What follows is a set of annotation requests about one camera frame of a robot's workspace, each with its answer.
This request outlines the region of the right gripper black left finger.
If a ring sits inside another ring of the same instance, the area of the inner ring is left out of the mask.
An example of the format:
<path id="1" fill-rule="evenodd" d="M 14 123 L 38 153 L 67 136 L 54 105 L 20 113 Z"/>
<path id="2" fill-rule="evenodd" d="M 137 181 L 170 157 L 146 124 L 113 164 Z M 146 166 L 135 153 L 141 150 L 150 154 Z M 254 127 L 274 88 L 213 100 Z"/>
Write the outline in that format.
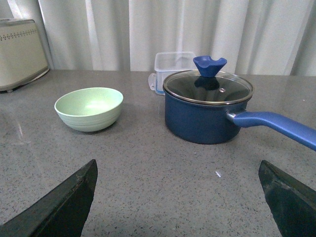
<path id="1" fill-rule="evenodd" d="M 2 237 L 79 237 L 98 177 L 92 159 L 48 194 L 0 227 Z"/>

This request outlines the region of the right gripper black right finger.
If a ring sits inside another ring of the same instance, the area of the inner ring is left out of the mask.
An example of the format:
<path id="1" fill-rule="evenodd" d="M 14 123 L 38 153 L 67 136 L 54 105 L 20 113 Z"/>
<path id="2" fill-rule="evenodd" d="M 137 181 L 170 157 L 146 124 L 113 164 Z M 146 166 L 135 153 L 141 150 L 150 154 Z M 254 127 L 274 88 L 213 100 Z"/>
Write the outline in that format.
<path id="1" fill-rule="evenodd" d="M 316 192 L 270 162 L 261 161 L 259 179 L 283 237 L 316 235 Z"/>

